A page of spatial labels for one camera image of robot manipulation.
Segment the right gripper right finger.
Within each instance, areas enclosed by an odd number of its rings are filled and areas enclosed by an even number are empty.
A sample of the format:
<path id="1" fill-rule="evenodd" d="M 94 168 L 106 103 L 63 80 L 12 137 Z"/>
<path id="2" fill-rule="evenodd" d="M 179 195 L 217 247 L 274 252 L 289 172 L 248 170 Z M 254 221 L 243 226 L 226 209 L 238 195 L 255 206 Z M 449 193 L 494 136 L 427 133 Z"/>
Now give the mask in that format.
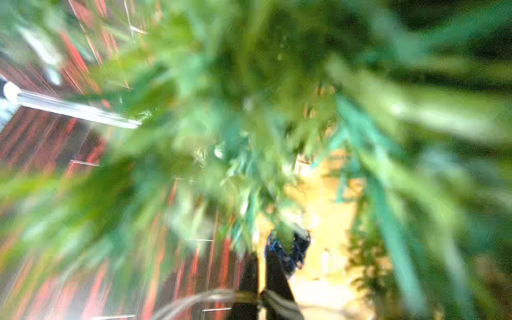
<path id="1" fill-rule="evenodd" d="M 265 290 L 272 291 L 280 298 L 292 303 L 293 306 L 298 309 L 298 305 L 289 286 L 283 266 L 281 265 L 279 255 L 274 251 L 267 253 L 265 263 Z M 297 317 L 289 318 L 279 314 L 272 307 L 269 307 L 267 308 L 265 319 L 304 319 L 300 310 L 297 310 L 297 312 Z"/>

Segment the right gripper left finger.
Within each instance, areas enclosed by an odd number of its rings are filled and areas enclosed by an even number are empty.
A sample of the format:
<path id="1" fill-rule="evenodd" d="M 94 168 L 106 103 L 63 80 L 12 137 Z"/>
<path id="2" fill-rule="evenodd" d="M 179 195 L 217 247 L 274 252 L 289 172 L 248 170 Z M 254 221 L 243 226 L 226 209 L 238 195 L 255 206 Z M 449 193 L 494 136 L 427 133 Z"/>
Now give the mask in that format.
<path id="1" fill-rule="evenodd" d="M 256 253 L 251 253 L 247 259 L 245 271 L 239 285 L 244 293 L 259 294 L 259 260 Z M 258 306 L 254 303 L 235 303 L 225 317 L 228 320 L 257 320 Z"/>

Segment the decorated christmas tree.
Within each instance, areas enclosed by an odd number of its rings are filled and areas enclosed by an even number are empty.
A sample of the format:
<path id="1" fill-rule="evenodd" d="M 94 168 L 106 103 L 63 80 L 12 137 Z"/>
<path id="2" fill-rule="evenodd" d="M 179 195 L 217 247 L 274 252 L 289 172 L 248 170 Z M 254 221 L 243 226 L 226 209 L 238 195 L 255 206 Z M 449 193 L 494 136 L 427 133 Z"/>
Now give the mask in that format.
<path id="1" fill-rule="evenodd" d="M 271 251 L 346 318 L 511 318 L 510 1 L 2 1 L 1 76 L 2 319 L 327 318 Z"/>

